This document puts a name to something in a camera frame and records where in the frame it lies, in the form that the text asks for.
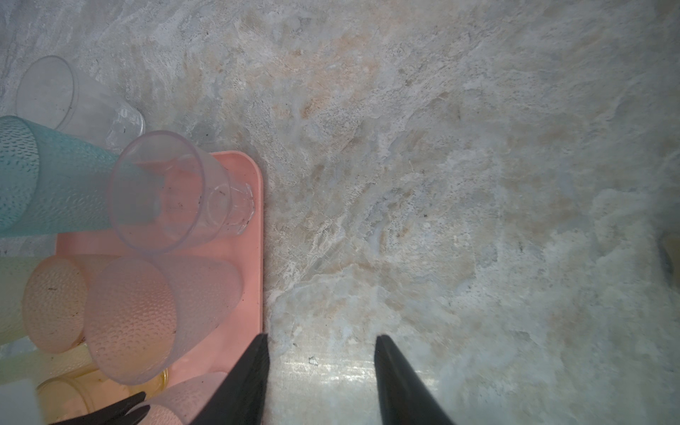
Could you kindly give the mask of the light green textured cup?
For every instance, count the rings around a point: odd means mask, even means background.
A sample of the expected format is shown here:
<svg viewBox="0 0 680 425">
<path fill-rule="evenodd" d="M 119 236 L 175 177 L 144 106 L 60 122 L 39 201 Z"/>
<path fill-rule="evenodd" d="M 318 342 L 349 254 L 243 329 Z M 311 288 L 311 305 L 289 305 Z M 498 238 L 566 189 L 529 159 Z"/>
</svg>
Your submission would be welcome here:
<svg viewBox="0 0 680 425">
<path fill-rule="evenodd" d="M 38 385 L 92 363 L 86 345 L 58 354 L 43 352 L 28 340 L 1 346 L 1 384 L 29 379 Z"/>
</svg>

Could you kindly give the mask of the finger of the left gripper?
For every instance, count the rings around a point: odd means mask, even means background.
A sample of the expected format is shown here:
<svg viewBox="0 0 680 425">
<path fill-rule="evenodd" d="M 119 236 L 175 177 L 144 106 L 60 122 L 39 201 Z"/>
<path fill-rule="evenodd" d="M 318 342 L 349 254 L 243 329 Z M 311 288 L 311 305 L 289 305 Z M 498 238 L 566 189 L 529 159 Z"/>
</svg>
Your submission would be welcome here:
<svg viewBox="0 0 680 425">
<path fill-rule="evenodd" d="M 137 425 L 147 416 L 150 407 L 141 407 L 146 399 L 144 391 L 114 404 L 73 419 L 52 425 Z"/>
</svg>

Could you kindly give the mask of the clear textured cup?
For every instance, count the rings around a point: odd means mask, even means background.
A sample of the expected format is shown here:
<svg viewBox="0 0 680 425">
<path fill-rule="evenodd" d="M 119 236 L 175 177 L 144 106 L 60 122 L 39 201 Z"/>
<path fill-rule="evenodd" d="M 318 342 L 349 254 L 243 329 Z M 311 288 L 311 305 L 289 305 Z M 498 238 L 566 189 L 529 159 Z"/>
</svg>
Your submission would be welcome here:
<svg viewBox="0 0 680 425">
<path fill-rule="evenodd" d="M 144 134 L 122 151 L 106 195 L 118 237 L 150 255 L 239 236 L 256 212 L 249 183 L 166 130 Z"/>
</svg>

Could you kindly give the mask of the yellow glass cup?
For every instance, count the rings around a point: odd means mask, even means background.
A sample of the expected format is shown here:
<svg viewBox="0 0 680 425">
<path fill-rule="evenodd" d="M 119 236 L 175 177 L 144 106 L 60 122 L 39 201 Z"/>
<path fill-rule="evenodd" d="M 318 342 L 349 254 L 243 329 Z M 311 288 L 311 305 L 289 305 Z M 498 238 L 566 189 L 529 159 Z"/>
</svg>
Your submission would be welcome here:
<svg viewBox="0 0 680 425">
<path fill-rule="evenodd" d="M 168 385 L 168 370 L 139 385 L 115 382 L 94 366 L 49 379 L 37 387 L 37 398 L 44 421 L 56 423 L 93 413 L 125 400 L 140 391 L 148 397 L 159 394 Z"/>
</svg>

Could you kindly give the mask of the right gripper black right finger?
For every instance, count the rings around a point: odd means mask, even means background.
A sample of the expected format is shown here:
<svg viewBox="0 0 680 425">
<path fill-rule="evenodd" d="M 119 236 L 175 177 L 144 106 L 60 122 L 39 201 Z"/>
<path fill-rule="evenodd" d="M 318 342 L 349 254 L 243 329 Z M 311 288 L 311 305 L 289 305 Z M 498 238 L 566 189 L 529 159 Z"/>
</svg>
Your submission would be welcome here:
<svg viewBox="0 0 680 425">
<path fill-rule="evenodd" d="M 376 338 L 374 363 L 383 424 L 454 425 L 388 335 Z"/>
</svg>

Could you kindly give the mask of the yellow-green textured cup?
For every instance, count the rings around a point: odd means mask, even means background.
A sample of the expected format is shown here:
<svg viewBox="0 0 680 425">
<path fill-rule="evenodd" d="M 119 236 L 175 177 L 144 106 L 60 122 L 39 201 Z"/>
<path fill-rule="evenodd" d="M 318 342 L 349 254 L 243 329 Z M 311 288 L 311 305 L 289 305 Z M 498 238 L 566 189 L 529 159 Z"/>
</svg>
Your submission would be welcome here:
<svg viewBox="0 0 680 425">
<path fill-rule="evenodd" d="M 28 279 L 44 257 L 1 258 L 1 345 L 26 336 L 21 306 Z"/>
</svg>

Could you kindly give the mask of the clear glass cup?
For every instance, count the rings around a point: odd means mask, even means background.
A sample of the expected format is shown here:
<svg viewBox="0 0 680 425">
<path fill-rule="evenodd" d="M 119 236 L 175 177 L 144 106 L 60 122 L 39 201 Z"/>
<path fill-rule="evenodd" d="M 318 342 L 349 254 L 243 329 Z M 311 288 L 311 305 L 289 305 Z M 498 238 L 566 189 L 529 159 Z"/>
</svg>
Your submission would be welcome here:
<svg viewBox="0 0 680 425">
<path fill-rule="evenodd" d="M 226 372 L 196 376 L 146 400 L 130 412 L 150 407 L 140 424 L 190 424 L 226 378 Z"/>
<path fill-rule="evenodd" d="M 83 335 L 90 356 L 119 384 L 148 382 L 223 324 L 243 293 L 240 271 L 226 260 L 120 257 L 89 290 Z"/>
</svg>

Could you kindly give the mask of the orange textured cup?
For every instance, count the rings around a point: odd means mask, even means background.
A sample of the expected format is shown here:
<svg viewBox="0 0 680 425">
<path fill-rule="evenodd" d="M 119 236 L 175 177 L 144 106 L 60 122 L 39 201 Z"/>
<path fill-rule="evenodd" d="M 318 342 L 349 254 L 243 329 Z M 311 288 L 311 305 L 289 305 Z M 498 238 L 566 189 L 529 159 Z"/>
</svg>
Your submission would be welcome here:
<svg viewBox="0 0 680 425">
<path fill-rule="evenodd" d="M 101 254 L 54 255 L 34 269 L 21 311 L 28 337 L 39 349 L 62 353 L 83 343 L 89 289 L 116 259 Z"/>
</svg>

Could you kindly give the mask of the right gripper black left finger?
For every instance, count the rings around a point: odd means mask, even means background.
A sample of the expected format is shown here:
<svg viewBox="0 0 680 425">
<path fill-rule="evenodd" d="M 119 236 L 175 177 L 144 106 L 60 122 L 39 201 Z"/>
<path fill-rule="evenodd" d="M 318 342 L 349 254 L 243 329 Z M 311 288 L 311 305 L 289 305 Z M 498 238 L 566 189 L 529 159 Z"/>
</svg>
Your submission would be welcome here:
<svg viewBox="0 0 680 425">
<path fill-rule="evenodd" d="M 269 368 L 267 334 L 260 333 L 191 424 L 262 424 Z"/>
</svg>

